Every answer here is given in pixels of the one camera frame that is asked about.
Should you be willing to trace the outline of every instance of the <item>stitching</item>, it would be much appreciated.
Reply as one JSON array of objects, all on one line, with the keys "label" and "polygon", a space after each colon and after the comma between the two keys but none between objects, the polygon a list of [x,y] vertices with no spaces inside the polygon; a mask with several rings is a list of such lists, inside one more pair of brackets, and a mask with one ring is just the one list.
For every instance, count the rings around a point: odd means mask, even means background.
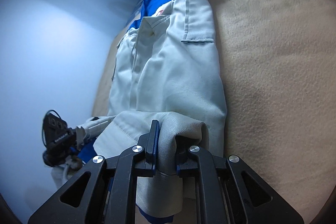
[{"label": "stitching", "polygon": [[158,20],[157,22],[155,22],[152,26],[152,29],[154,29],[157,25],[159,25],[160,23],[166,21],[168,18],[170,17],[170,15],[166,15],[164,18],[161,18],[160,20]]},{"label": "stitching", "polygon": [[189,30],[189,0],[185,0],[185,18],[184,18],[184,35],[183,40],[186,40]]},{"label": "stitching", "polygon": [[136,140],[134,140],[133,138],[131,138],[129,135],[127,135],[127,133],[125,132],[125,131],[123,131],[114,121],[113,121],[113,123],[115,124],[115,126],[117,127],[117,128],[119,128],[128,138],[130,138],[132,141],[135,141],[136,142]]},{"label": "stitching", "polygon": [[203,39],[184,39],[181,40],[183,43],[214,43],[213,38],[203,38]]}]

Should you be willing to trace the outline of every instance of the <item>metal screw cap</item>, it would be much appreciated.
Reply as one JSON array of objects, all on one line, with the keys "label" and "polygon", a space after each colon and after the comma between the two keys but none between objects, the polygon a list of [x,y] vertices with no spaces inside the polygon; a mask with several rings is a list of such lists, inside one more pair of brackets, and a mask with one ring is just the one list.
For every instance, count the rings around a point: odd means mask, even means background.
[{"label": "metal screw cap", "polygon": [[94,156],[92,160],[94,163],[99,164],[104,160],[104,158],[102,156]]},{"label": "metal screw cap", "polygon": [[142,151],[142,146],[140,145],[135,145],[132,148],[133,152],[141,152]]},{"label": "metal screw cap", "polygon": [[200,148],[197,145],[192,145],[189,150],[191,152],[198,152],[200,150]]},{"label": "metal screw cap", "polygon": [[231,156],[229,157],[229,161],[236,163],[236,162],[239,161],[239,157],[236,156],[236,155],[231,155]]}]

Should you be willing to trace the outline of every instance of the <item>beige blanket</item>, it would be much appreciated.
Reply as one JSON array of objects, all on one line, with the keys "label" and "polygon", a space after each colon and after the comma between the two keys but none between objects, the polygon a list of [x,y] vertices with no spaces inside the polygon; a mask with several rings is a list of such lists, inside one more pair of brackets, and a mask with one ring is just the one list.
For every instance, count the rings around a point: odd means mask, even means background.
[{"label": "beige blanket", "polygon": [[[336,0],[209,1],[226,154],[239,155],[309,223],[336,184]],[[106,114],[116,44],[93,115]]]}]

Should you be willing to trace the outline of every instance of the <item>jacket pocket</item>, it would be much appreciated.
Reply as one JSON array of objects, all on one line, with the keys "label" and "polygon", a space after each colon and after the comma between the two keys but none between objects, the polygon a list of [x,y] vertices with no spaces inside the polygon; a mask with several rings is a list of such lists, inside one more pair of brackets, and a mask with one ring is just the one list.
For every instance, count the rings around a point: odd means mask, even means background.
[{"label": "jacket pocket", "polygon": [[208,0],[185,0],[184,36],[188,42],[215,42],[215,25]]}]

